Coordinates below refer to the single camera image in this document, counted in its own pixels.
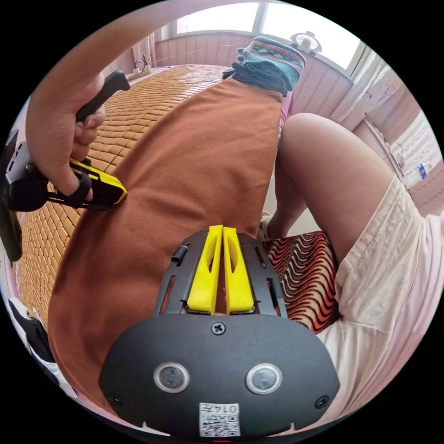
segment folded clothes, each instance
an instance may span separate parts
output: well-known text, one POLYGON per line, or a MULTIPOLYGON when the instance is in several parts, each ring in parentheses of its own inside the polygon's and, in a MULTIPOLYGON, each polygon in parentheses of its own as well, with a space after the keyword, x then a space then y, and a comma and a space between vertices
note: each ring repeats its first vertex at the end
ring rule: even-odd
POLYGON ((247 65, 234 62, 233 68, 235 72, 232 77, 239 82, 277 91, 284 97, 293 89, 282 71, 267 60, 247 65))
POLYGON ((291 46, 266 37, 256 37, 247 48, 237 50, 237 62, 222 78, 277 91, 284 97, 292 91, 305 68, 304 56, 291 46))

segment finger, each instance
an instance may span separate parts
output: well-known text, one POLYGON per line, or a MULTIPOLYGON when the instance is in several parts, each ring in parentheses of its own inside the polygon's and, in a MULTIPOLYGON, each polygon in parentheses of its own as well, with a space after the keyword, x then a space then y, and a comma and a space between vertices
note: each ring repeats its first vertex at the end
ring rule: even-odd
POLYGON ((105 108, 101 106, 94 114, 85 119, 85 128, 97 128, 105 120, 105 108))
POLYGON ((89 145, 97 138, 97 130, 95 128, 81 128, 76 126, 74 130, 74 142, 80 145, 89 145))
MULTIPOLYGON (((78 177, 74 174, 68 163, 65 164, 65 166, 57 168, 54 172, 47 174, 47 177, 52 185, 65 196, 70 196, 75 193, 80 186, 78 177)), ((93 191, 90 189, 86 200, 91 201, 92 198, 93 191)))
POLYGON ((82 161, 88 156, 89 145, 83 145, 81 143, 74 143, 73 150, 71 151, 71 157, 74 160, 82 161))

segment bottle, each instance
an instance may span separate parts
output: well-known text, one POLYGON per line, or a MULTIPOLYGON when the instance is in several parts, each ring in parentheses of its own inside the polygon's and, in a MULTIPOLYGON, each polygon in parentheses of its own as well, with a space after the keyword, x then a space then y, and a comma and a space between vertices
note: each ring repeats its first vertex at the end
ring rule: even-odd
POLYGON ((432 165, 430 162, 420 163, 414 170, 404 174, 404 185, 409 188, 419 181, 424 180, 431 169, 432 165))

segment black handle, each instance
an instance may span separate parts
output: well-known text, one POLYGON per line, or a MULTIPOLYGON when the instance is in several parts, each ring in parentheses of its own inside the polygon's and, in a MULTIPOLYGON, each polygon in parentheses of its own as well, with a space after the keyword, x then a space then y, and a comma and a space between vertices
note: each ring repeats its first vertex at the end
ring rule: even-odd
POLYGON ((123 71, 114 71, 105 79, 103 88, 96 97, 83 105, 75 115, 76 122, 83 122, 88 116, 94 114, 117 91, 128 91, 130 84, 123 71))

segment label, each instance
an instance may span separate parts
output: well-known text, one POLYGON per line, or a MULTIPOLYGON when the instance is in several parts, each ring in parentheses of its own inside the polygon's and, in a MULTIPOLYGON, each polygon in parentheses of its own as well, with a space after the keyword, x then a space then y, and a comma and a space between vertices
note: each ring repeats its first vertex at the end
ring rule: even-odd
POLYGON ((425 179, 427 177, 427 171, 423 164, 418 165, 418 173, 421 179, 425 179))
POLYGON ((200 436, 240 436, 239 404, 199 404, 200 436))

